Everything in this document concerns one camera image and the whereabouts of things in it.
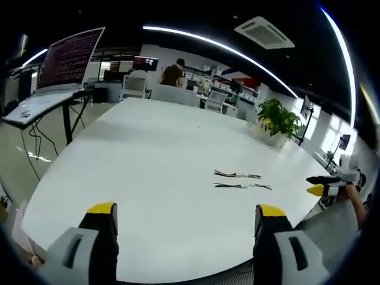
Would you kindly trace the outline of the person's right hand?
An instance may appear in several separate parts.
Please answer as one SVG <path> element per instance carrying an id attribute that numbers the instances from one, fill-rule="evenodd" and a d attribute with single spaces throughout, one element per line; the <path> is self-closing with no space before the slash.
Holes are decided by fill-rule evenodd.
<path id="1" fill-rule="evenodd" d="M 352 203 L 361 203 L 361 199 L 359 197 L 359 192 L 357 191 L 356 185 L 347 184 L 346 185 L 346 195 L 348 199 L 351 200 Z"/>

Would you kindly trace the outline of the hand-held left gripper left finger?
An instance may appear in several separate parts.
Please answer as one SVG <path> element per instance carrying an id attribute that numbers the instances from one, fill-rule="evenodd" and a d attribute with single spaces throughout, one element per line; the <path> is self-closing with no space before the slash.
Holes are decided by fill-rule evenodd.
<path id="1" fill-rule="evenodd" d="M 116 284 L 117 237 L 117 203 L 94 205 L 48 247 L 39 275 L 46 284 Z"/>

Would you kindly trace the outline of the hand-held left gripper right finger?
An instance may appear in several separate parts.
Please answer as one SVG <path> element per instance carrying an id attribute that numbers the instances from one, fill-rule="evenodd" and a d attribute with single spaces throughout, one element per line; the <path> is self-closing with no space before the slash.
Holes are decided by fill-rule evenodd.
<path id="1" fill-rule="evenodd" d="M 323 284 L 329 276 L 321 250 L 277 207 L 256 206 L 254 239 L 254 284 Z"/>

